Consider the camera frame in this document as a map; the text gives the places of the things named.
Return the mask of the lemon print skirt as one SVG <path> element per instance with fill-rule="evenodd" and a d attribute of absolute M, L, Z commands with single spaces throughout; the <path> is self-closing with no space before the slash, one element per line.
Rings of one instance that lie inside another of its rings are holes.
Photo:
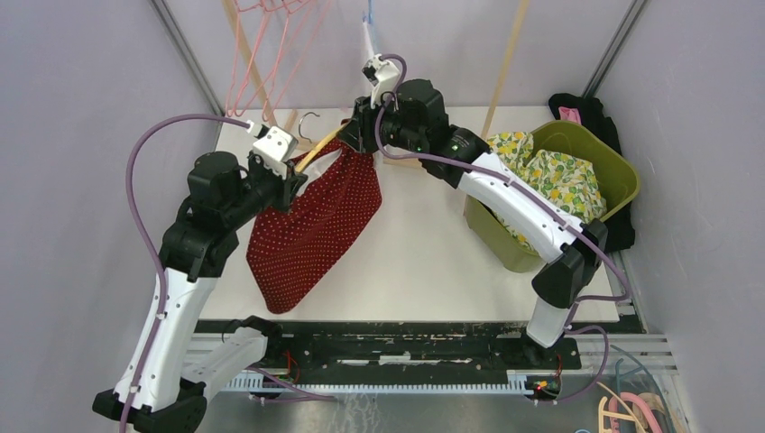
<path fill-rule="evenodd" d="M 586 224 L 606 214 L 607 202 L 590 161 L 563 152 L 536 150 L 531 132 L 499 133 L 487 142 L 511 172 L 554 206 Z"/>

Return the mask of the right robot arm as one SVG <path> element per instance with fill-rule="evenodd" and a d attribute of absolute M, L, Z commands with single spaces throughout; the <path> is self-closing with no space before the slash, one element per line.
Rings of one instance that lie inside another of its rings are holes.
<path fill-rule="evenodd" d="M 558 354 L 581 290 L 604 261 L 606 226 L 586 224 L 554 206 L 515 175 L 478 135 L 448 120 L 444 98 L 430 81 L 413 79 L 394 90 L 359 97 L 339 139 L 360 153 L 389 147 L 415 159 L 431 176 L 487 206 L 531 243 L 544 266 L 532 280 L 538 299 L 521 343 L 521 357 L 543 368 Z"/>

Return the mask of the white garment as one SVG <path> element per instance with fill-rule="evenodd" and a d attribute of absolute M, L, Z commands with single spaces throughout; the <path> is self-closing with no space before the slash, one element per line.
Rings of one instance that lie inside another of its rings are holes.
<path fill-rule="evenodd" d="M 362 28 L 362 35 L 364 40 L 364 60 L 370 60 L 378 53 L 379 50 L 377 49 L 376 44 L 375 29 L 368 15 L 364 15 L 362 18 Z"/>

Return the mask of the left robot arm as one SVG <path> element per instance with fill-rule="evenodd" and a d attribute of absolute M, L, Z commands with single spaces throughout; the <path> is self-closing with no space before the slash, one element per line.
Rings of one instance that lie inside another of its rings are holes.
<path fill-rule="evenodd" d="M 156 252 L 156 286 L 134 355 L 117 385 L 92 405 L 119 431 L 194 432 L 208 404 L 240 372 L 282 359 L 284 344 L 273 336 L 278 326 L 248 318 L 200 361 L 184 364 L 201 310 L 239 245 L 237 231 L 265 210 L 288 210 L 308 180 L 290 161 L 278 166 L 282 173 L 255 153 L 245 167 L 230 152 L 195 161 L 189 195 Z"/>

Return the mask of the blue wire hanger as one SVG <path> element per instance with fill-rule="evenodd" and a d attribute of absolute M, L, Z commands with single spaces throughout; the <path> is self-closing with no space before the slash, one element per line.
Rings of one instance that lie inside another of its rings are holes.
<path fill-rule="evenodd" d="M 374 24 L 374 0 L 366 1 L 366 11 L 363 14 L 363 22 L 372 26 Z"/>

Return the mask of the red polka dot skirt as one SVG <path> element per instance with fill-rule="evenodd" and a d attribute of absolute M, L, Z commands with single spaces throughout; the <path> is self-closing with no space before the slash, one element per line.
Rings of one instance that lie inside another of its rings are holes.
<path fill-rule="evenodd" d="M 306 169 L 290 210 L 253 223 L 245 259 L 272 314 L 293 310 L 350 249 L 382 204 L 374 157 L 338 139 Z"/>

